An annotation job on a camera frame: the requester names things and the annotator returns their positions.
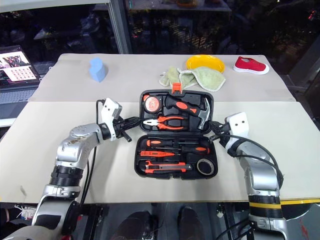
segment claw hammer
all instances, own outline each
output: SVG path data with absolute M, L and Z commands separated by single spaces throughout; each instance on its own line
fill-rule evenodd
M 198 129 L 202 130 L 204 128 L 205 122 L 208 121 L 210 117 L 210 105 L 208 99 L 204 98 L 205 110 L 201 110 L 198 106 L 188 104 L 179 99 L 167 96 L 165 98 L 165 106 L 167 108 L 175 107 L 183 112 L 187 112 L 192 116 L 196 116 L 201 119 Z

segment yellow plate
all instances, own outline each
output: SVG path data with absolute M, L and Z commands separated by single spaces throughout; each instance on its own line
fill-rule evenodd
M 194 55 L 186 61 L 187 69 L 196 69 L 198 67 L 208 67 L 223 73 L 225 64 L 219 58 L 211 55 Z

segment tool kit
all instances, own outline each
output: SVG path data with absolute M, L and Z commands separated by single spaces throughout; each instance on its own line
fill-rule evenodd
M 140 96 L 141 129 L 134 169 L 142 177 L 208 179 L 218 173 L 211 131 L 214 99 L 202 91 L 146 90 Z

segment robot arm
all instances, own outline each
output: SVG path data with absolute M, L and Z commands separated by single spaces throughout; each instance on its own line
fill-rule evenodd
M 49 184 L 44 187 L 31 226 L 15 231 L 5 240 L 57 240 L 74 231 L 81 206 L 75 200 L 90 152 L 104 140 L 131 138 L 125 130 L 140 124 L 138 117 L 123 120 L 121 105 L 107 98 L 101 111 L 102 124 L 90 123 L 73 128 L 58 147 Z
M 240 112 L 228 116 L 225 124 L 212 122 L 212 130 L 216 135 L 212 136 L 211 140 L 219 138 L 228 154 L 238 157 L 244 170 L 250 206 L 248 218 L 254 229 L 254 239 L 288 240 L 287 222 L 283 218 L 280 204 L 279 176 L 271 165 L 255 158 L 269 162 L 271 156 L 256 144 L 228 136 L 248 137 L 249 124 L 246 114 Z

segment laptop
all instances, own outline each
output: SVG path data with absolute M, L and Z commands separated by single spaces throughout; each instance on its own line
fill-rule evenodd
M 21 46 L 0 47 L 0 127 L 13 123 L 39 83 L 40 75 Z

